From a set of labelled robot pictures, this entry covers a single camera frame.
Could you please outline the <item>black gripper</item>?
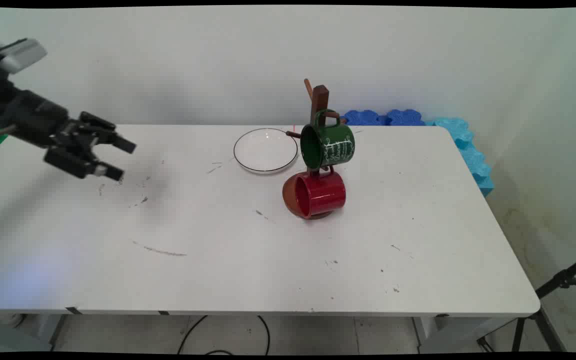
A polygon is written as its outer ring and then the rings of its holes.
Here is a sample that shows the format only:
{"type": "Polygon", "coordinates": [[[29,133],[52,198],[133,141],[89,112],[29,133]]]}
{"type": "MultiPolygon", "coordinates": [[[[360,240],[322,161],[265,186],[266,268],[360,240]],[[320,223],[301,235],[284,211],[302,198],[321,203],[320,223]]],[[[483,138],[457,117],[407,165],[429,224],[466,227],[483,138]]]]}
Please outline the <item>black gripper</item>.
{"type": "Polygon", "coordinates": [[[112,145],[132,154],[137,144],[121,136],[116,128],[114,123],[86,111],[75,121],[64,107],[27,89],[0,91],[0,129],[46,148],[44,162],[76,178],[123,180],[124,170],[101,161],[93,151],[97,145],[112,145]],[[82,146],[84,139],[89,145],[82,146]]]}

